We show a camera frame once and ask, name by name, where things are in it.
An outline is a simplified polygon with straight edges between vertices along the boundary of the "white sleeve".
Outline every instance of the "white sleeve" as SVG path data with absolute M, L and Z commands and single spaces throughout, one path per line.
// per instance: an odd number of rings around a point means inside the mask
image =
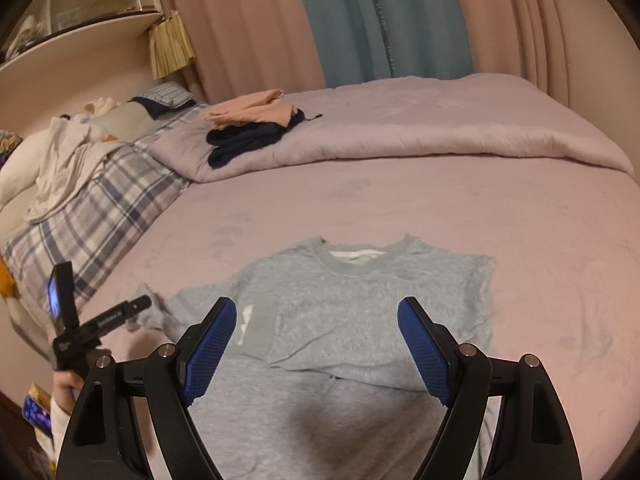
M 56 463 L 60 457 L 60 448 L 65 439 L 66 427 L 69 424 L 69 417 L 60 408 L 54 399 L 51 399 L 51 433 L 53 434 L 53 449 L 56 455 Z

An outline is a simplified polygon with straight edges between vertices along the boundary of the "blue gripper pad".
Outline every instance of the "blue gripper pad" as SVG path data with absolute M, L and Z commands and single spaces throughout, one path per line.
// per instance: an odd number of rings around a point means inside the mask
M 440 402 L 451 407 L 453 392 L 449 387 L 449 367 L 428 330 L 407 300 L 398 305 L 398 328 L 414 358 L 427 390 Z
M 227 300 L 191 353 L 181 395 L 186 406 L 191 406 L 197 397 L 206 393 L 226 345 L 236 329 L 237 316 L 236 304 Z

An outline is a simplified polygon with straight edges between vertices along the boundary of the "folded comforter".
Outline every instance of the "folded comforter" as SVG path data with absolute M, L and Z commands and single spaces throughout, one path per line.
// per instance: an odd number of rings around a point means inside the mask
M 318 120 L 300 124 L 280 142 L 207 165 L 204 136 L 176 128 L 150 153 L 196 182 L 250 171 L 336 158 L 444 154 L 572 158 L 633 175 L 622 151 L 595 126 L 524 79 L 473 74 L 454 81 L 404 77 L 292 94 Z

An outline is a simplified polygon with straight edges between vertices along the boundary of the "human hand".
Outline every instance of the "human hand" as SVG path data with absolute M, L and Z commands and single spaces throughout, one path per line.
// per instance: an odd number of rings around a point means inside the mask
M 73 390 L 81 390 L 84 385 L 82 377 L 71 370 L 53 372 L 53 399 L 67 414 L 71 415 L 76 405 Z

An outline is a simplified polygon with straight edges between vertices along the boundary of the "white pillow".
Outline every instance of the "white pillow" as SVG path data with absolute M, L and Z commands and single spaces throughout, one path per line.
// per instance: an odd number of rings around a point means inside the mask
M 138 103 L 124 103 L 115 110 L 92 118 L 90 124 L 125 142 L 136 142 L 159 128 L 145 107 Z
M 24 139 L 0 170 L 0 209 L 36 183 L 49 129 Z
M 4 248 L 9 238 L 17 235 L 29 227 L 24 221 L 24 212 L 31 205 L 36 196 L 37 188 L 35 184 L 29 186 L 0 211 L 0 250 Z

